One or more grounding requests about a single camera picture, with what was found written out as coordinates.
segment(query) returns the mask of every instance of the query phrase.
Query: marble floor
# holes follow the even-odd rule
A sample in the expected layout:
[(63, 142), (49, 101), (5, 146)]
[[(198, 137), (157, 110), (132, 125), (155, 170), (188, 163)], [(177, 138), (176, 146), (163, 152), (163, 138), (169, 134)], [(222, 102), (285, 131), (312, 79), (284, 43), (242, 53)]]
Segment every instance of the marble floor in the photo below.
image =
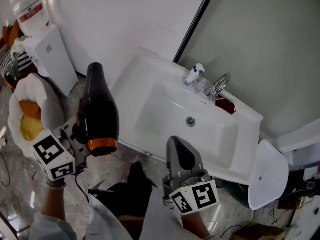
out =
[[(1, 85), (0, 128), (8, 126), (9, 99), (12, 94), (9, 87)], [(84, 80), (81, 78), (68, 98), (60, 97), (66, 120), (75, 115), (83, 88)], [(9, 187), (0, 184), (0, 211), (16, 230), (20, 230), (31, 225), (34, 214), (42, 210), (46, 193), (46, 178), (35, 161), (24, 157), (22, 151), (13, 142), (10, 130), (7, 131), (5, 137), (8, 142), (1, 148), (1, 153), (7, 161), (11, 183)], [(107, 189), (124, 180), (131, 164), (137, 160), (143, 164), (146, 175), (158, 187), (161, 187), (162, 178), (168, 174), (166, 164), (121, 144), (113, 155), (99, 158), (88, 157), (88, 169), (78, 176), (78, 183), (85, 191), (88, 191), (90, 187), (105, 179), (100, 188)], [(8, 180), (4, 161), (0, 157), (0, 181), (6, 184)], [(64, 195), (66, 219), (80, 240), (89, 223), (88, 203), (76, 186), (74, 177), (68, 177), (66, 183)], [(218, 194), (220, 204), (202, 212), (202, 218), (212, 234), (221, 236), (229, 227), (238, 224), (245, 226), (254, 218), (255, 213), (235, 201), (224, 188), (219, 189)], [(291, 211), (275, 209), (273, 217), (271, 216), (273, 206), (274, 203), (271, 203), (257, 210), (253, 223), (271, 226), (275, 217), (276, 220), (280, 218), (276, 226), (284, 228), (290, 219)], [(231, 228), (222, 239), (230, 239), (232, 233), (239, 229), (239, 226)], [(20, 238), (28, 239), (28, 233), (29, 230), (26, 230), (20, 235)]]

